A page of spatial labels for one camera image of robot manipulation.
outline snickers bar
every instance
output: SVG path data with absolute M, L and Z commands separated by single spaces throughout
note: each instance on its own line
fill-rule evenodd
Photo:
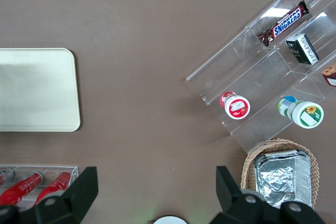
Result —
M 284 17 L 278 20 L 273 26 L 258 35 L 258 38 L 266 47 L 280 34 L 287 30 L 291 25 L 297 22 L 305 14 L 308 14 L 309 10 L 304 1 L 301 1 L 299 5 L 290 10 Z

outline green label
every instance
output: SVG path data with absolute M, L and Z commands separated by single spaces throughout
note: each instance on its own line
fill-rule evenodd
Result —
M 295 97 L 284 97 L 278 104 L 278 110 L 280 112 L 281 115 L 283 116 L 288 116 L 287 111 L 288 108 L 294 104 L 296 102 L 296 98 Z
M 313 105 L 308 106 L 301 112 L 300 122 L 304 126 L 314 126 L 321 120 L 321 114 L 322 112 L 318 107 Z

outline small black box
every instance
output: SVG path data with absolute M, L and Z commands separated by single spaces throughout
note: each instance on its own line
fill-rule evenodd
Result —
M 298 62 L 314 65 L 319 57 L 305 34 L 292 35 L 286 39 L 286 45 Z

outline red label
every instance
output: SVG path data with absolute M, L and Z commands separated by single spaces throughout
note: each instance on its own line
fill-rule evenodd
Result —
M 248 104 L 242 99 L 236 99 L 230 104 L 229 112 L 234 118 L 242 118 L 248 112 Z
M 225 101 L 226 101 L 227 97 L 228 97 L 229 95 L 233 95 L 233 94 L 235 94 L 235 93 L 234 93 L 234 92 L 231 92 L 231 91 L 228 91 L 228 92 L 225 92 L 224 94 L 222 94 L 222 95 L 220 96 L 219 103 L 220 103 L 220 105 L 222 106 L 222 108 L 225 108 Z

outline candy bar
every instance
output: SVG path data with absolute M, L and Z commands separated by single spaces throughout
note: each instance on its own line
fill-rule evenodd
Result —
M 336 87 L 336 63 L 322 71 L 323 77 L 330 86 Z
M 287 30 L 291 25 L 297 22 L 305 14 L 308 14 L 309 10 L 306 7 L 304 1 L 301 1 L 299 5 L 290 10 L 284 17 L 278 20 L 273 26 L 258 35 L 258 38 L 266 47 L 280 34 Z

